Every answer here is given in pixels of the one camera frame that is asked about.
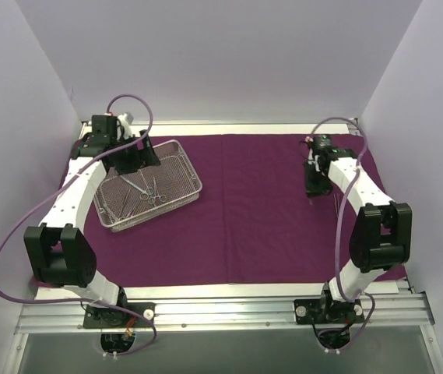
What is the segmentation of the silver surgical scissors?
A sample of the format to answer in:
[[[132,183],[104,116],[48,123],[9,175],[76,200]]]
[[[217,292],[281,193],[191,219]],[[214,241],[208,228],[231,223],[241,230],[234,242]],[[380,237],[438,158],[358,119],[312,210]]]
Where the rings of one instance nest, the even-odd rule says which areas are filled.
[[[136,189],[139,192],[139,198],[141,200],[149,200],[153,198],[153,194],[154,194],[154,190],[152,188],[142,188],[139,187],[137,184],[135,184],[134,182],[128,180],[125,177],[121,177],[121,179],[127,183],[128,185],[130,185],[132,188]]]

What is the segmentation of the purple cloth wrap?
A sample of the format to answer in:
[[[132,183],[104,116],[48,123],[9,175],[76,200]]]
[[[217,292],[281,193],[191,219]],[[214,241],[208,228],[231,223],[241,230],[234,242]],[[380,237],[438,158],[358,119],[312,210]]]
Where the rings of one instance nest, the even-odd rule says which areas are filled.
[[[182,136],[199,198],[114,233],[90,210],[83,233],[98,270],[124,287],[324,283],[334,275],[334,194],[305,194],[297,135]],[[356,220],[343,218],[340,263]]]

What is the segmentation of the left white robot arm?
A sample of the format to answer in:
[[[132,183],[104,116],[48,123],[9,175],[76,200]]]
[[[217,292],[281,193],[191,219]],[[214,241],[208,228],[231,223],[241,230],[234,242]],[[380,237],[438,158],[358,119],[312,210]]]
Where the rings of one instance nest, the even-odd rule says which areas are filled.
[[[91,132],[76,145],[68,164],[62,193],[37,226],[26,228],[23,240],[37,281],[65,288],[101,309],[110,326],[129,316],[124,289],[97,270],[97,257],[83,234],[86,217],[98,187],[109,171],[131,174],[157,166],[150,138],[141,131],[136,145],[130,113],[94,115]]]

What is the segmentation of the silver surgical tweezers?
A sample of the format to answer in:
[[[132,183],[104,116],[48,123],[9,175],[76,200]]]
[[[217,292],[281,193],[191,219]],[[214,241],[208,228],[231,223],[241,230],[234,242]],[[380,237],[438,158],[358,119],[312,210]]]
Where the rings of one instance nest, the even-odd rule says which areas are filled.
[[[334,194],[334,205],[335,205],[335,211],[336,211],[336,217],[339,217],[339,207],[340,207],[340,200],[337,194]]]

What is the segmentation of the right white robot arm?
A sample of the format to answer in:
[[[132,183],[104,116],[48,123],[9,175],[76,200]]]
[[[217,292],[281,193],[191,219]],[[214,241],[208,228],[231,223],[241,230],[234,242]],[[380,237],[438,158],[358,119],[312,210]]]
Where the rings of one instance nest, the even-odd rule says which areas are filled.
[[[304,162],[306,195],[327,196],[333,189],[343,193],[339,205],[335,242],[335,276],[328,284],[330,295],[318,301],[319,315],[336,321],[381,275],[410,258],[413,212],[409,204],[397,203],[376,185],[351,149],[332,145],[328,135],[307,136]],[[350,259],[340,264],[343,215],[346,205],[356,214],[349,240]]]

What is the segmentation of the metal mesh instrument tray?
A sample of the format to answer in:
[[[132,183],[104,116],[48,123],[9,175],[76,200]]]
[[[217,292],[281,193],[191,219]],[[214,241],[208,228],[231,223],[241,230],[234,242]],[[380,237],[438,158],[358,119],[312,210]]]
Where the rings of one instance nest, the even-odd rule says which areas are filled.
[[[160,165],[119,175],[110,170],[93,203],[100,223],[119,232],[194,202],[202,182],[177,140],[154,147]]]

